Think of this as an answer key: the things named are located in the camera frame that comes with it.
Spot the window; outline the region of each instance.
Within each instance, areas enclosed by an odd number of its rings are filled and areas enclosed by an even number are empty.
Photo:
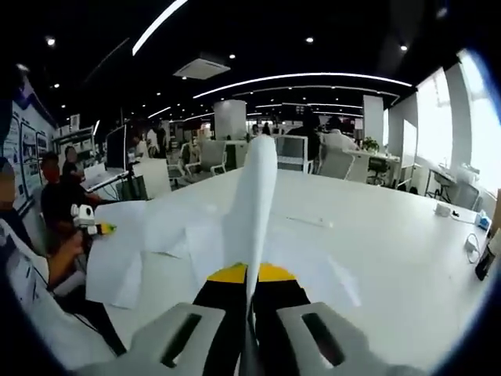
[[[466,51],[458,56],[470,103],[470,164],[480,170],[479,183],[496,193],[501,188],[501,124],[473,56]]]
[[[417,155],[433,164],[450,167],[452,112],[443,69],[418,85],[417,115]]]
[[[383,145],[386,147],[388,145],[388,137],[389,137],[389,117],[388,110],[384,110],[383,112]]]

